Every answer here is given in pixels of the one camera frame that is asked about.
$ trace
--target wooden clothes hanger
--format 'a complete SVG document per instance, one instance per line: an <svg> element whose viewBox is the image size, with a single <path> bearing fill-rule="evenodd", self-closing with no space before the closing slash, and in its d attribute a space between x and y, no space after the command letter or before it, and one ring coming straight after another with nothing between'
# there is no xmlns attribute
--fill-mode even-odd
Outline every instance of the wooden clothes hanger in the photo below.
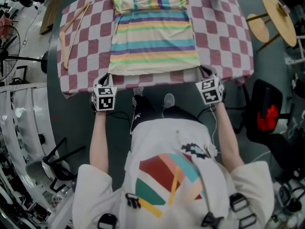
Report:
<svg viewBox="0 0 305 229"><path fill-rule="evenodd" d="M70 54L71 54L71 51L72 51L73 43L74 43L74 41L75 41L77 32L78 32L78 30L80 29L82 19L84 18L84 16L85 16L85 14L86 14L86 12L87 12L87 9L89 8L90 4L91 4L91 2L87 2L87 3L81 8L81 10L79 10L79 11L77 12L77 14L73 17L73 19L72 19L69 23L67 23L67 24L61 29L61 31L59 32L59 38L60 38L60 40L61 40L61 54L62 54L62 59L63 59L63 66L64 66L66 69L68 69L69 58L70 58ZM81 20L80 20L80 23L78 24L78 27L77 27L77 30L76 30L74 39L73 39L72 44L71 44L71 48L70 48L70 51L69 51L69 55L68 55L68 57L67 57L65 33L66 33L66 31L69 29L69 27L73 24L73 22L80 16L80 14L81 14L83 11L84 11L84 14L82 15Z"/></svg>

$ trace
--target pink and white checkered tablecloth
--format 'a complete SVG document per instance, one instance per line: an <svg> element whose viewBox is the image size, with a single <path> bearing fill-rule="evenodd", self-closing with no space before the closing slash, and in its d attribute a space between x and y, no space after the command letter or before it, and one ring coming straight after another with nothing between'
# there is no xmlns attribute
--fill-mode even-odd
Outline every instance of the pink and white checkered tablecloth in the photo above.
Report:
<svg viewBox="0 0 305 229"><path fill-rule="evenodd" d="M114 10L111 0L78 0L62 11L61 28L71 21L85 3L91 1L72 48L69 69L63 67L61 42L57 46L57 66L61 91L65 95L91 92L93 81L108 71ZM254 72L253 49L248 25L236 0L188 0L196 48L202 65L213 67L224 80L240 82ZM69 52L80 19L66 32ZM157 84L195 82L197 70L189 69L138 76L113 75L119 89Z"/></svg>

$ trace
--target round wooden table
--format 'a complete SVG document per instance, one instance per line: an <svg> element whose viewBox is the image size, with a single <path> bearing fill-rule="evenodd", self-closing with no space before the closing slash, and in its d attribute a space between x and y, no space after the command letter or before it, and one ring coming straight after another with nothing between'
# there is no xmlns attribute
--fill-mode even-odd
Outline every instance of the round wooden table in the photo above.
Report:
<svg viewBox="0 0 305 229"><path fill-rule="evenodd" d="M250 14L246 20L253 35L258 40L265 43L258 52L271 44L279 36L281 36L289 46L294 47L296 45L295 27L290 16L285 15L285 13L281 11L280 6L282 6L282 4L279 0L262 1L267 13L261 15ZM266 16L269 16L270 18L263 21L261 18ZM266 24L270 21L273 22L278 31L278 34L272 39L269 39L269 30L266 27Z"/></svg>

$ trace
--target white sneaker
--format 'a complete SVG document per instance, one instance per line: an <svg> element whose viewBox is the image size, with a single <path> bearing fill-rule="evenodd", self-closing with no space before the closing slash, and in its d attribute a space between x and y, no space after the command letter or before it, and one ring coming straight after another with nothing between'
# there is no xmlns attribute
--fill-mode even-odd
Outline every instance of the white sneaker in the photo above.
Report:
<svg viewBox="0 0 305 229"><path fill-rule="evenodd" d="M163 110L173 107L175 105L175 97L172 94L167 94L164 97Z"/></svg>
<svg viewBox="0 0 305 229"><path fill-rule="evenodd" d="M133 95L140 95L143 96L143 90L144 87L137 87L137 88L133 88Z"/></svg>

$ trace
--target white t-shirt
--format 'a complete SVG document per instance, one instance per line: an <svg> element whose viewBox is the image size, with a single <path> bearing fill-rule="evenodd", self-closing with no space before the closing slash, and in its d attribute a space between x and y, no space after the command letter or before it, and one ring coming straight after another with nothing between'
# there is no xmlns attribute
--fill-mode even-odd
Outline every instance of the white t-shirt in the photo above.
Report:
<svg viewBox="0 0 305 229"><path fill-rule="evenodd" d="M229 174L215 162L215 152L208 129L198 122L167 118L138 124L122 188L113 192L111 177L93 166L79 168L74 227L96 229L100 217L111 213L120 229L199 228L209 211L227 218L229 183L259 207L266 224L274 207L267 163L244 165ZM126 193L138 196L141 208L128 206Z"/></svg>

